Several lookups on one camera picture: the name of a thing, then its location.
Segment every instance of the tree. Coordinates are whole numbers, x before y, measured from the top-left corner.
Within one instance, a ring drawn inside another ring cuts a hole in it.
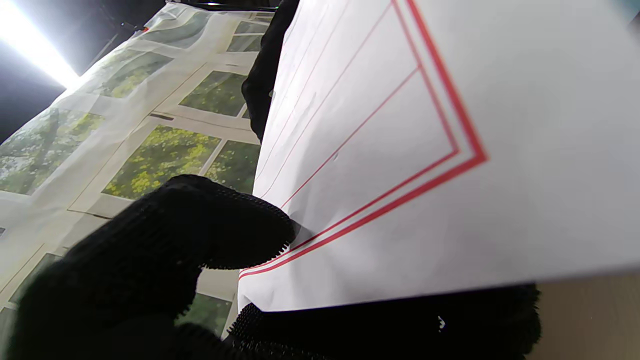
[[[158,125],[102,192],[135,200],[173,176],[197,174],[219,143],[213,136]]]
[[[142,54],[144,54],[144,52],[129,49],[122,49],[107,54],[83,75],[82,79],[85,80],[85,82],[78,92],[93,94],[102,86],[106,78],[116,72],[117,68]]]
[[[172,61],[164,55],[144,53],[131,60],[107,81],[101,83],[92,93],[110,97],[127,97],[151,74]]]
[[[202,36],[202,32],[204,31],[208,20],[208,13],[198,12],[182,26],[172,29],[152,30],[145,33],[140,38],[186,49],[198,41],[200,36]]]
[[[49,108],[0,145],[0,190],[31,195],[104,117]]]
[[[227,141],[204,176],[243,193],[252,193],[260,146]]]
[[[245,79],[232,72],[212,71],[180,105],[236,116],[244,105],[241,87]]]

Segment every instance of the light fixture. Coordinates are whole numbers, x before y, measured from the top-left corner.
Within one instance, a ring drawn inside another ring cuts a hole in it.
[[[0,0],[0,38],[65,88],[77,84],[76,72],[10,0]]]

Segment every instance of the black fabric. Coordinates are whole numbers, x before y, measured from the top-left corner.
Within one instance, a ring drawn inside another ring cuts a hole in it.
[[[523,285],[274,313],[250,304],[227,341],[332,359],[524,359],[540,338],[537,299],[535,285]]]
[[[202,267],[242,267],[257,252],[267,261],[265,233],[288,236],[270,242],[279,249],[292,240],[291,221],[204,177],[174,177],[35,277],[7,358],[521,359],[540,335],[533,285],[279,313],[250,304],[226,342],[194,324],[175,327]]]
[[[242,94],[251,118],[251,129],[260,142],[264,136],[271,107],[270,93],[276,81],[284,33],[296,14],[298,1],[283,0],[280,3],[271,24],[260,40],[260,52],[242,85]]]
[[[145,349],[161,359],[184,350],[173,320],[192,303],[202,267],[262,263],[293,238],[289,217],[268,202],[205,177],[174,177],[36,276],[8,359],[135,358]],[[220,346],[215,353],[228,348]]]

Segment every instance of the red border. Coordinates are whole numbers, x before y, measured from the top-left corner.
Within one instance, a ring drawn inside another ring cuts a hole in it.
[[[414,53],[414,56],[416,56],[419,60],[419,55],[417,53],[417,51],[415,50],[415,44],[413,43],[413,40],[411,39],[411,37],[408,34],[408,30],[406,27],[406,22],[405,19],[403,18],[400,9],[398,7],[397,4],[398,0],[392,0],[392,3],[394,5],[394,8],[396,9],[397,15],[401,21],[401,23],[403,24],[403,29],[405,32],[405,35],[407,37],[407,41],[409,41],[409,43],[411,44],[412,47],[412,51]],[[475,156],[467,161],[465,161],[464,163],[458,165],[457,167],[454,167],[450,170],[448,170],[447,172],[445,172],[444,174],[420,185],[419,187],[417,187],[416,189],[413,189],[412,191],[404,194],[403,196],[399,197],[396,200],[393,200],[392,202],[390,202],[389,204],[381,207],[380,209],[377,209],[376,211],[372,212],[371,214],[367,215],[366,217],[361,218],[360,220],[354,222],[353,224],[345,227],[344,229],[341,229],[340,231],[336,232],[335,234],[293,254],[292,256],[288,257],[287,259],[284,259],[283,261],[266,267],[266,268],[262,268],[256,271],[249,271],[249,272],[245,272],[249,269],[245,269],[243,270],[244,273],[242,273],[240,275],[240,279],[242,279],[245,276],[249,276],[249,275],[255,275],[255,274],[261,274],[263,272],[267,272],[270,270],[273,270],[275,268],[278,268],[282,265],[285,265],[286,263],[293,261],[297,258],[299,258],[300,256],[313,251],[323,245],[326,245],[327,243],[330,243],[333,240],[336,240],[337,238],[340,238],[341,236],[344,236],[345,234],[350,233],[351,231],[354,231],[355,229],[358,229],[359,227],[362,227],[363,225],[373,221],[374,219],[381,217],[382,215],[392,211],[393,209],[397,208],[398,206],[403,205],[404,203],[411,201],[413,199],[415,199],[416,197],[430,191],[431,189],[437,187],[438,185],[444,184],[447,181],[461,175],[462,173],[470,170],[471,168],[474,168],[475,166],[478,166],[479,164],[485,162],[487,160],[487,155],[485,153],[485,151],[482,148],[482,145],[480,144],[480,140],[478,139],[478,136],[476,134],[476,131],[473,127],[473,124],[471,123],[468,115],[467,115],[467,111],[464,108],[464,105],[462,104],[462,101],[460,99],[460,96],[458,95],[450,77],[449,74],[444,66],[444,63],[437,51],[437,48],[435,46],[435,44],[433,43],[433,40],[431,39],[430,35],[429,35],[429,31],[427,29],[426,24],[424,23],[424,19],[422,18],[422,15],[420,14],[420,10],[417,8],[415,1],[414,0],[406,0],[406,2],[408,3],[409,9],[412,12],[413,17],[416,20],[416,23],[418,24],[418,28],[420,30],[420,34],[422,35],[425,44],[427,46],[427,48],[429,49],[429,53],[431,54],[433,61],[435,63],[436,69],[438,71],[438,74],[441,78],[441,80],[443,81],[444,85],[445,85],[445,89],[447,90],[447,93],[449,95],[450,100],[453,103],[454,109],[458,115],[458,118],[460,119],[460,123],[462,125],[462,128],[467,136],[467,140],[469,141],[472,150],[474,151]],[[422,75],[425,79],[425,82],[427,83],[427,86],[429,88],[429,91],[431,92],[433,90],[433,87],[430,85],[430,82],[428,81],[428,77],[426,76],[426,71],[424,71],[424,68],[422,67],[422,62],[419,60],[419,68],[421,68],[421,72]],[[392,192],[396,191],[398,188],[404,186],[406,183],[409,183],[410,181],[414,180],[415,178],[421,176],[422,174],[424,174],[427,171],[430,171],[432,168],[435,168],[436,166],[444,163],[445,161],[451,159],[453,156],[455,156],[458,153],[457,148],[455,148],[454,152],[450,153],[449,155],[445,156],[444,158],[442,158],[441,160],[437,161],[436,163],[428,166],[427,168],[421,170],[419,173],[415,174],[414,176],[411,176],[409,179],[403,181],[401,184],[397,185],[396,187],[392,188],[391,190],[387,191],[386,193],[384,193],[383,195],[380,195],[378,198],[374,199],[373,201],[371,201],[370,203],[366,204],[365,206],[363,206],[362,208],[354,211],[352,214],[348,215],[346,218],[343,218],[342,220],[340,220],[339,222],[331,225],[330,227],[328,227],[327,229],[321,231],[320,233],[316,234],[315,236],[309,238],[308,240],[304,241],[303,243],[299,244],[298,246],[296,246],[293,249],[289,249],[286,253],[290,253],[298,248],[300,248],[303,245],[306,245],[307,243],[315,240],[316,238],[318,238],[319,236],[321,236],[322,234],[325,234],[326,232],[334,229],[335,227],[337,227],[338,225],[344,223],[346,220],[354,217],[355,215],[357,215],[358,213],[362,212],[364,209],[368,208],[369,206],[373,205],[374,203],[378,202],[379,200],[381,200],[382,198],[390,195]],[[276,260],[281,259],[281,257],[278,257],[274,260],[271,260],[265,264],[262,264],[260,266],[264,266],[266,264],[270,264]]]

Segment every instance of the green foliage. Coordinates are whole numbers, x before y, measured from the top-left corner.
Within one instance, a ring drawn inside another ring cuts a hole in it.
[[[175,320],[175,324],[196,323],[221,336],[225,330],[229,310],[231,310],[229,301],[196,293],[189,311],[180,315]]]
[[[241,86],[246,76],[212,71],[180,105],[236,116],[244,105]]]
[[[96,75],[92,76],[91,80],[87,81],[79,91],[109,97],[127,97],[140,83],[151,76],[151,74],[173,60],[172,58],[156,53],[142,53],[142,55],[126,63],[117,70],[115,74],[105,80],[123,61],[138,54],[141,54],[141,52],[133,50],[126,50],[119,53],[117,57],[107,62],[103,69],[100,68],[96,72]]]
[[[227,141],[204,176],[243,193],[253,191],[260,146]]]
[[[49,108],[0,145],[0,190],[31,195],[104,117]]]
[[[172,60],[160,54],[144,53],[120,68],[94,93],[110,97],[127,97],[140,83]]]
[[[173,176],[197,174],[219,143],[213,136],[158,125],[102,192],[135,200]]]
[[[208,13],[198,12],[182,26],[172,29],[149,31],[140,38],[186,49],[202,36],[208,20]]]
[[[142,51],[128,49],[118,50],[107,54],[92,66],[87,74],[83,75],[83,79],[85,79],[86,82],[80,87],[78,92],[89,94],[96,92],[100,86],[102,86],[104,80],[110,75],[113,75],[116,72],[116,69],[121,67],[123,63],[126,63],[127,61],[142,54]]]
[[[259,33],[264,34],[267,31],[267,25],[254,24],[251,22],[241,21],[236,28],[236,34]]]
[[[260,39],[262,35],[236,36],[231,39],[231,44],[227,48],[228,53],[241,53],[250,51],[260,51]]]

